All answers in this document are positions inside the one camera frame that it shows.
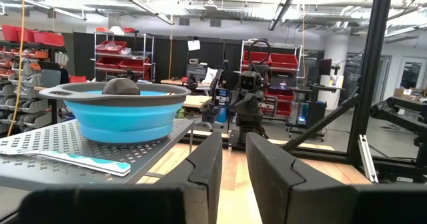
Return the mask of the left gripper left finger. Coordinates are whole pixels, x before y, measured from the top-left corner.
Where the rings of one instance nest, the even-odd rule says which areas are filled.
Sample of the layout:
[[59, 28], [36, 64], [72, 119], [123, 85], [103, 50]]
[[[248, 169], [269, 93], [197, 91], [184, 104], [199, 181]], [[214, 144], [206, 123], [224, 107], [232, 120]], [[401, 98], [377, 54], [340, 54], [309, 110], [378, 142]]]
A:
[[222, 136], [208, 136], [155, 184], [163, 190], [159, 223], [215, 223], [222, 178]]

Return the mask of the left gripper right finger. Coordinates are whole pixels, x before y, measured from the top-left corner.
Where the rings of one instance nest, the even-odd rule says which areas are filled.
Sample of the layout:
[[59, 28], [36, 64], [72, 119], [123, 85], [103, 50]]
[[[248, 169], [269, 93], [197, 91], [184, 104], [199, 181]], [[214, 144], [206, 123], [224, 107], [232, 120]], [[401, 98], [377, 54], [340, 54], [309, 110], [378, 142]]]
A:
[[263, 223], [355, 223], [349, 185], [256, 133], [246, 135], [250, 180]]

